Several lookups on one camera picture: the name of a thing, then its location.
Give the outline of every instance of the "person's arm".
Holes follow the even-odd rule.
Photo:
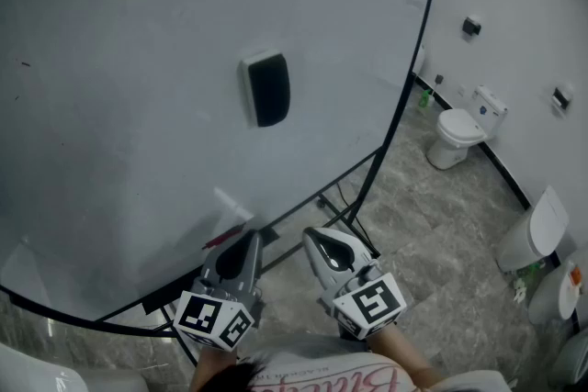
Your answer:
[[[214,375],[236,363],[236,351],[229,353],[208,346],[202,347],[189,392],[198,392]]]
[[[398,363],[417,387],[428,388],[444,379],[393,323],[367,337],[367,344],[372,352]]]

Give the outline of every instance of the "white curved panel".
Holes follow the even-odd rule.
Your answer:
[[[93,319],[196,267],[219,195],[279,217],[381,144],[425,2],[0,0],[0,283]],[[291,106],[256,129],[266,48]]]

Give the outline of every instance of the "white t-shirt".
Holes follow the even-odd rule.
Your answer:
[[[255,392],[414,392],[410,376],[390,359],[374,353],[350,353],[293,363],[270,361],[252,381]],[[436,384],[433,392],[479,390],[511,392],[496,371],[474,371]]]

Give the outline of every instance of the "toilet tank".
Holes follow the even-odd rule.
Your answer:
[[[480,85],[471,98],[468,112],[491,139],[503,123],[508,108],[486,86]]]

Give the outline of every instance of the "black hair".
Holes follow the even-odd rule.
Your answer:
[[[240,363],[229,366],[215,374],[200,392],[246,392],[251,390],[251,381],[264,369],[262,363]]]

